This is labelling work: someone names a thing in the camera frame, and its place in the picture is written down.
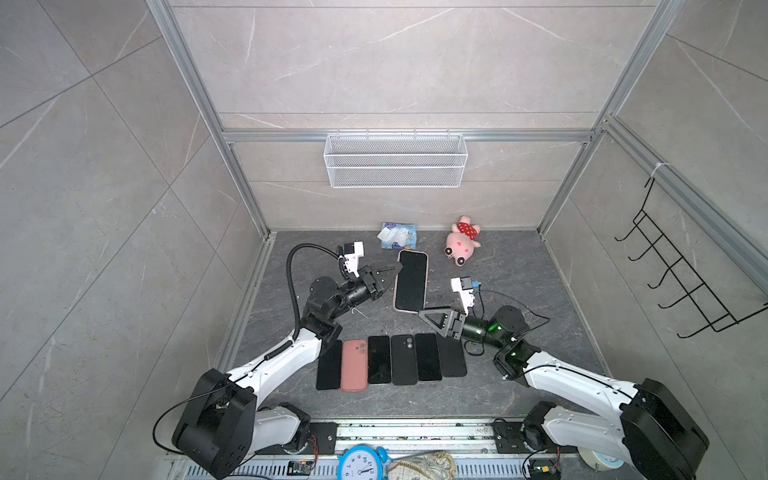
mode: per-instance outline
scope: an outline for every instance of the white tissue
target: white tissue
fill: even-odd
[[[382,228],[382,231],[380,231],[379,234],[376,236],[382,242],[397,243],[402,247],[406,244],[406,241],[408,240],[408,229],[384,227]]]

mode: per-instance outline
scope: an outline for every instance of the black smartphone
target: black smartphone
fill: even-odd
[[[400,250],[397,261],[402,264],[402,270],[395,278],[393,306],[398,312],[418,313],[424,310],[429,258],[424,252]]]
[[[390,383],[392,381],[392,358],[389,354],[389,337],[376,335],[368,337],[368,383]]]
[[[337,340],[327,352],[317,360],[318,390],[338,390],[341,387],[341,351],[342,341]]]
[[[416,337],[416,368],[419,371],[420,382],[439,382],[440,356],[437,350],[437,335],[434,333],[417,333]]]
[[[443,376],[467,376],[467,362],[461,342],[437,336],[437,350],[440,352],[440,371]]]
[[[392,383],[415,385],[419,381],[416,369],[416,347],[413,335],[392,337]]]

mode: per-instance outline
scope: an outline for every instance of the clock face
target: clock face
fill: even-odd
[[[339,477],[341,480],[377,480],[379,465],[371,452],[358,450],[346,457]]]

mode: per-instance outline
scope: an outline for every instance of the black hook rack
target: black hook rack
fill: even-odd
[[[621,239],[619,239],[619,238],[617,238],[617,237],[614,237],[614,239],[615,239],[617,242],[623,242],[623,241],[625,241],[625,240],[626,240],[626,239],[627,239],[627,238],[628,238],[628,237],[629,237],[629,236],[632,234],[632,232],[634,232],[635,230],[637,230],[638,232],[640,232],[640,233],[643,235],[643,237],[645,238],[645,240],[646,240],[646,241],[649,243],[649,245],[648,245],[648,248],[647,248],[647,249],[645,249],[645,251],[644,251],[643,253],[641,253],[641,254],[640,254],[640,256],[639,256],[638,258],[632,258],[632,257],[627,257],[627,258],[628,258],[630,261],[632,261],[632,262],[636,262],[636,261],[638,261],[639,259],[643,258],[643,256],[645,256],[645,254],[646,254],[646,253],[648,253],[649,251],[653,250],[653,251],[654,251],[654,252],[655,252],[655,253],[658,255],[658,257],[659,257],[659,258],[661,258],[661,261],[662,261],[662,262],[664,262],[664,265],[665,265],[665,266],[667,266],[666,270],[664,271],[664,275],[662,275],[662,276],[661,276],[661,280],[659,280],[659,283],[657,283],[657,284],[656,284],[656,286],[653,286],[653,285],[651,285],[651,284],[649,283],[649,284],[648,284],[648,286],[649,286],[650,288],[652,288],[652,289],[656,289],[656,288],[659,288],[659,287],[661,286],[662,282],[664,282],[664,279],[665,279],[665,278],[667,278],[667,274],[671,273],[671,274],[672,274],[672,276],[674,277],[674,279],[675,279],[675,280],[677,281],[677,283],[680,285],[680,288],[682,288],[682,289],[683,289],[683,291],[685,292],[685,295],[683,295],[681,298],[679,298],[679,299],[675,300],[675,301],[674,301],[672,304],[670,304],[670,305],[667,305],[667,306],[663,306],[663,305],[661,305],[661,304],[659,303],[659,304],[658,304],[659,308],[662,308],[662,309],[669,309],[669,308],[672,308],[673,306],[677,305],[677,304],[678,304],[678,303],[680,303],[681,301],[685,300],[686,298],[690,298],[690,301],[694,303],[694,305],[695,305],[696,309],[697,309],[697,310],[699,310],[699,313],[701,313],[701,316],[702,316],[702,317],[704,317],[704,320],[707,322],[707,324],[706,324],[705,326],[701,327],[700,329],[696,330],[695,332],[693,332],[693,333],[690,333],[690,334],[688,334],[688,335],[680,335],[680,334],[678,333],[678,334],[677,334],[677,337],[678,337],[678,338],[681,338],[681,339],[687,339],[687,338],[690,338],[690,337],[692,337],[692,336],[696,335],[697,333],[703,332],[704,330],[706,330],[706,329],[708,329],[708,328],[711,328],[711,329],[712,329],[712,330],[714,330],[715,332],[722,332],[723,330],[725,330],[725,329],[728,329],[728,328],[730,328],[730,327],[732,327],[732,326],[734,326],[734,325],[738,325],[739,323],[743,322],[744,320],[746,320],[746,319],[748,319],[748,318],[751,318],[751,317],[753,317],[753,316],[757,315],[758,313],[761,313],[761,312],[764,312],[764,311],[768,310],[768,302],[766,302],[766,303],[764,303],[764,304],[763,304],[763,308],[761,308],[761,309],[757,310],[756,312],[752,312],[751,314],[749,314],[749,315],[745,316],[745,317],[744,317],[744,318],[742,318],[742,319],[737,319],[735,316],[733,316],[733,314],[732,314],[732,313],[730,312],[730,310],[728,310],[728,308],[727,308],[727,307],[726,307],[726,306],[723,304],[723,302],[722,302],[722,301],[720,300],[720,298],[719,298],[719,297],[718,297],[718,296],[715,294],[715,292],[714,292],[714,291],[712,291],[712,289],[710,288],[710,286],[709,286],[709,285],[707,285],[707,282],[705,282],[705,281],[704,281],[704,279],[703,279],[703,278],[701,278],[701,275],[699,275],[699,273],[696,271],[696,269],[693,267],[693,265],[691,265],[691,264],[688,262],[688,259],[687,259],[687,258],[686,258],[686,257],[685,257],[685,256],[684,256],[682,253],[680,253],[680,251],[677,249],[677,246],[675,246],[675,244],[674,244],[674,243],[672,243],[672,240],[670,240],[670,238],[669,238],[669,237],[667,237],[667,235],[666,235],[666,234],[665,234],[665,233],[664,233],[664,232],[661,230],[661,228],[659,228],[659,226],[658,226],[658,225],[656,225],[656,222],[654,222],[654,219],[652,219],[652,218],[650,217],[650,215],[648,215],[648,213],[645,211],[645,204],[646,204],[646,202],[648,202],[648,196],[650,195],[650,189],[651,189],[651,188],[653,188],[655,181],[656,181],[656,180],[655,180],[653,177],[651,177],[651,178],[649,178],[649,179],[648,179],[648,181],[647,181],[647,182],[645,182],[644,188],[645,188],[645,187],[647,187],[647,189],[648,189],[648,192],[645,194],[645,198],[643,199],[643,206],[642,206],[642,207],[640,207],[640,211],[638,211],[638,212],[637,212],[637,215],[635,215],[635,216],[634,216],[634,218],[632,219],[632,223],[634,224],[634,227],[632,227],[632,230],[630,230],[630,231],[629,231],[629,233],[627,233],[626,235],[624,235],[624,238],[621,238]],[[653,226],[656,228],[656,230],[658,230],[658,231],[660,232],[660,235],[659,235],[659,237],[657,237],[657,238],[656,238],[656,240],[651,240],[651,239],[648,237],[648,235],[646,235],[646,233],[643,231],[642,227],[640,226],[640,224],[641,224],[641,222],[642,222],[643,220],[648,220],[648,221],[650,221],[650,222],[653,224]],[[666,240],[666,241],[667,241],[667,242],[668,242],[668,243],[669,243],[669,244],[672,246],[672,248],[674,249],[675,253],[677,253],[677,255],[678,255],[678,258],[677,258],[677,260],[675,260],[675,261],[674,261],[674,262],[672,262],[672,263],[668,263],[668,262],[667,262],[667,260],[666,260],[666,259],[664,259],[664,257],[661,255],[661,252],[659,252],[659,250],[656,248],[656,245],[657,245],[657,243],[659,242],[659,240],[662,240],[662,239]],[[674,266],[676,266],[677,264],[679,264],[680,262],[685,262],[685,264],[686,264],[686,265],[688,266],[688,268],[690,268],[690,270],[691,270],[691,271],[692,271],[692,272],[693,272],[693,273],[696,275],[696,278],[697,278],[697,279],[699,280],[699,282],[700,282],[700,283],[699,283],[697,286],[695,286],[695,287],[694,287],[693,289],[691,289],[691,290],[688,290],[688,289],[685,287],[685,285],[683,285],[683,282],[681,282],[681,281],[680,281],[680,278],[677,276],[677,274],[674,272],[674,270],[672,270],[672,269],[673,269],[673,267],[674,267]],[[710,295],[711,295],[711,296],[712,296],[712,297],[713,297],[713,298],[714,298],[714,299],[715,299],[715,300],[716,300],[716,301],[717,301],[717,302],[720,304],[720,306],[721,306],[721,307],[723,307],[723,310],[725,310],[725,312],[726,312],[726,313],[725,313],[724,315],[722,315],[722,316],[721,316],[720,318],[718,318],[718,319],[715,319],[715,320],[710,320],[710,319],[707,317],[706,313],[704,313],[704,311],[701,309],[701,306],[699,305],[699,303],[698,303],[698,302],[696,301],[696,299],[693,297],[693,294],[694,294],[694,293],[695,293],[697,290],[699,290],[699,289],[705,289],[707,292],[709,292],[709,293],[710,293]],[[720,325],[718,325],[718,326],[715,326],[715,324],[717,324],[717,323],[719,323],[719,322],[722,322],[723,320],[726,320],[726,322],[724,322],[724,323],[721,323],[721,324],[720,324]]]

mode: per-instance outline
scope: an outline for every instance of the blue alarm clock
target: blue alarm clock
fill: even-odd
[[[391,462],[386,449],[367,445],[350,448],[339,457],[339,480],[386,480],[385,467]]]

